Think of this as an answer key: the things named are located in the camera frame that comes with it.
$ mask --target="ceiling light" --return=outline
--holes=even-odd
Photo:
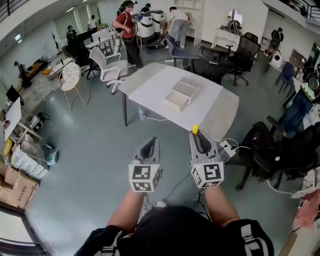
[[[21,38],[20,33],[18,33],[18,34],[14,37],[14,39],[15,39],[16,41],[18,41],[20,38]]]
[[[70,12],[70,11],[71,11],[72,9],[74,9],[74,8],[75,8],[75,6],[74,6],[74,7],[71,7],[69,10],[66,11],[66,13],[67,13],[67,12]]]

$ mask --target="mirror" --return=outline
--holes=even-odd
[[[228,14],[228,22],[229,21],[238,21],[242,24],[242,15],[238,12],[238,10],[231,10]]]

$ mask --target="blue chair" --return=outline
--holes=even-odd
[[[279,75],[279,77],[277,78],[277,80],[275,82],[275,86],[277,86],[279,81],[281,80],[281,78],[283,80],[283,83],[282,83],[282,86],[279,90],[279,93],[281,92],[282,88],[284,87],[284,85],[286,83],[286,86],[283,91],[285,91],[287,89],[288,85],[290,85],[291,88],[290,88],[290,91],[286,97],[289,96],[289,94],[291,93],[291,90],[295,87],[294,76],[295,76],[294,66],[290,62],[286,62],[282,71],[281,71],[281,74]]]
[[[166,34],[165,36],[166,42],[169,47],[169,53],[171,57],[173,58],[173,65],[177,66],[177,59],[188,59],[190,56],[189,51],[182,50],[182,49],[175,49],[175,39],[170,36],[169,34]]]

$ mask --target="red shirt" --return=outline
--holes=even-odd
[[[121,13],[116,19],[116,22],[121,23],[122,25],[125,25],[126,27],[131,29],[131,32],[128,33],[125,29],[123,30],[123,37],[124,38],[133,38],[135,36],[135,32],[134,32],[134,27],[132,26],[132,22],[131,22],[131,14],[129,12],[126,12],[128,19],[126,21],[126,11],[124,11],[123,13]]]

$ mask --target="power strip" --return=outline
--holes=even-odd
[[[220,142],[220,146],[224,148],[224,150],[228,153],[228,155],[232,158],[235,154],[236,151],[232,149],[231,145],[227,140],[223,140]]]

